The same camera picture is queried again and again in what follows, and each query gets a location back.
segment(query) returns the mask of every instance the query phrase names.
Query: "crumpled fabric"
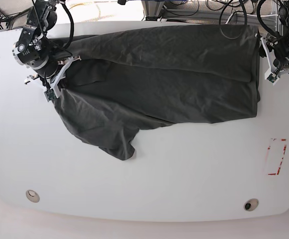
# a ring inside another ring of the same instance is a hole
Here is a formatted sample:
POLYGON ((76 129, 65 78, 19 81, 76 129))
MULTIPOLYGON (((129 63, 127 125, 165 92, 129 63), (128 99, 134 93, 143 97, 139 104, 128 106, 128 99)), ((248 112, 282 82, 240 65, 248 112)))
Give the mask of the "crumpled fabric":
MULTIPOLYGON (((240 25, 223 25, 236 36, 240 25)), ((74 41, 80 55, 53 101, 67 129, 120 160, 138 131, 253 118, 260 100, 258 29, 229 40, 218 25, 129 30, 74 41)))

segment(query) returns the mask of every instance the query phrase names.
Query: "metal grommet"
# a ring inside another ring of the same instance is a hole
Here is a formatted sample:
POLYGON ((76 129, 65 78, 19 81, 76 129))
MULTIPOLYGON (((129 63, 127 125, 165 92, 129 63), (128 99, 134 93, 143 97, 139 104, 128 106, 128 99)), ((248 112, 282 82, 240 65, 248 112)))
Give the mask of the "metal grommet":
POLYGON ((257 208, 259 205, 259 200, 253 198, 248 200, 245 204, 244 204, 244 210, 251 212, 253 210, 255 210, 255 208, 257 208))
POLYGON ((27 190, 26 197, 33 203, 38 203, 40 200, 39 195, 33 190, 27 190))

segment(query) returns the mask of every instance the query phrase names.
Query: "white table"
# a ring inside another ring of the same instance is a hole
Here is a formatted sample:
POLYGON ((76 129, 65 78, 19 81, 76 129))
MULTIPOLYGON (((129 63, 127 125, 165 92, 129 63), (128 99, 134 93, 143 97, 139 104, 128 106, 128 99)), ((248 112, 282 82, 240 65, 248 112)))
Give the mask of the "white table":
MULTIPOLYGON (((162 26, 168 22, 88 22, 76 35, 162 26)), ((63 37, 57 25, 51 37, 63 37)), ((48 212, 129 221, 189 222, 259 217, 289 208, 289 75, 260 79, 258 116, 219 124, 177 124, 140 131, 136 158, 119 161, 72 136, 30 69, 13 58, 20 30, 0 32, 0 197, 48 212), (287 150, 279 175, 281 142, 287 150), (34 190, 39 203, 25 192, 34 190), (256 198, 253 212, 244 203, 256 198)), ((261 62, 261 76, 267 69, 261 62)))

